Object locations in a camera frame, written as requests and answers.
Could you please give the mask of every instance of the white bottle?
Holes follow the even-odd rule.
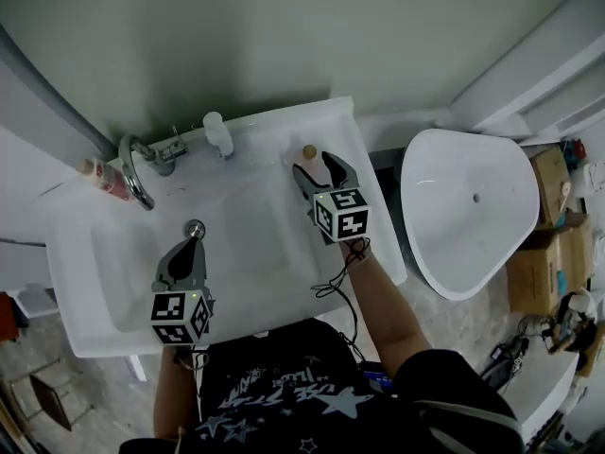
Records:
[[[233,156],[233,139],[223,123],[223,116],[216,112],[206,114],[204,129],[210,144],[218,149],[218,156],[223,160],[229,160]]]

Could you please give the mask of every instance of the faucet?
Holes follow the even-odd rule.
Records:
[[[155,205],[155,200],[151,198],[141,185],[141,181],[134,169],[134,163],[132,162],[132,151],[138,151],[143,156],[143,159],[149,163],[149,166],[163,177],[167,177],[174,171],[176,158],[187,152],[187,148],[176,132],[176,129],[173,128],[173,130],[177,135],[178,141],[173,142],[162,150],[144,145],[133,134],[126,134],[120,140],[118,155],[122,162],[122,173],[124,174],[126,187],[145,210],[151,210]]]

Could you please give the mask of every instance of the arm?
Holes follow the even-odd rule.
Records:
[[[190,429],[198,421],[196,379],[173,357],[174,350],[165,347],[153,406],[153,433],[158,439],[178,439],[179,427]]]
[[[344,258],[349,256],[347,244],[340,243]],[[390,378],[414,354],[430,350],[418,320],[399,289],[390,280],[376,258],[355,260],[349,266],[349,276],[361,314],[366,322],[378,355]]]

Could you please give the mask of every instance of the wrist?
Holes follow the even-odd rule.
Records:
[[[351,241],[344,240],[338,242],[338,246],[348,270],[372,255],[370,240],[365,237],[359,237]]]

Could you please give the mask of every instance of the white sink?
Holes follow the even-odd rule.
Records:
[[[534,229],[538,184],[507,138],[426,130],[407,147],[401,172],[407,238],[440,295],[476,294]]]
[[[348,98],[247,116],[226,123],[235,156],[223,162],[203,130],[183,137],[189,154],[160,177],[135,153],[141,183],[156,202],[145,211],[84,181],[44,197],[53,285],[69,340],[80,357],[155,353],[147,304],[160,259],[185,239],[192,218],[206,227],[206,286],[216,300],[202,344],[232,340],[343,306],[311,286],[342,267],[305,214],[289,153],[300,143],[342,157],[373,206],[372,248],[395,283],[406,269],[387,207],[353,120]],[[350,293],[347,283],[345,289]]]

